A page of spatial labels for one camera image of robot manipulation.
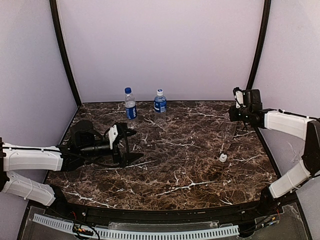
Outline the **clear bottle white cap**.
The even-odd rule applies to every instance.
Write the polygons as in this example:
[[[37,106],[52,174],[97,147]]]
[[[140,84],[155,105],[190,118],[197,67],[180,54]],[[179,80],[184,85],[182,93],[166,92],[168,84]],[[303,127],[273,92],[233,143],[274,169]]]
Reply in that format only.
[[[225,144],[230,144],[231,140],[234,138],[236,129],[237,129],[238,122],[237,121],[231,121],[230,115],[227,112],[224,115],[224,119],[222,121],[222,124],[220,126],[221,130],[221,137]]]

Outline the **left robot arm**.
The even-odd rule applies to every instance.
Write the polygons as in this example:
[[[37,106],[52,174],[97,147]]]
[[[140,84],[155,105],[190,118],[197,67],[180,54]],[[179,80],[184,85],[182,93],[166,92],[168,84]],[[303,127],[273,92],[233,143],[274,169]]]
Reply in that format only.
[[[72,172],[85,163],[103,166],[98,160],[111,156],[111,168],[125,168],[143,157],[131,152],[128,138],[136,134],[125,122],[116,122],[104,134],[94,129],[89,120],[78,121],[70,128],[66,144],[49,147],[18,146],[0,143],[0,191],[51,207],[66,204],[62,190],[55,185],[36,182],[17,170]]]

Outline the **tall bottle blue cap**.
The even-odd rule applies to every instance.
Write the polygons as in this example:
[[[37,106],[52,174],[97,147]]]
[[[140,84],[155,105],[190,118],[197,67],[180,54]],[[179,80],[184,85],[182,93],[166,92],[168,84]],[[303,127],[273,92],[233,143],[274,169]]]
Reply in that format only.
[[[138,112],[136,105],[136,98],[130,87],[124,89],[125,98],[125,113],[127,118],[127,124],[130,129],[134,129],[138,125]]]

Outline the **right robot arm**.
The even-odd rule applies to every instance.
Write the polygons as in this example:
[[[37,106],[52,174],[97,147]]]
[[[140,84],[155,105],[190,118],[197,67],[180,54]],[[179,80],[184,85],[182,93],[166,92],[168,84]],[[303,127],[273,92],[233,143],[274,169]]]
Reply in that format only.
[[[258,89],[233,89],[235,103],[229,109],[232,122],[241,121],[252,128],[288,137],[284,153],[290,167],[266,192],[272,199],[299,189],[320,175],[320,120],[283,109],[264,108]]]

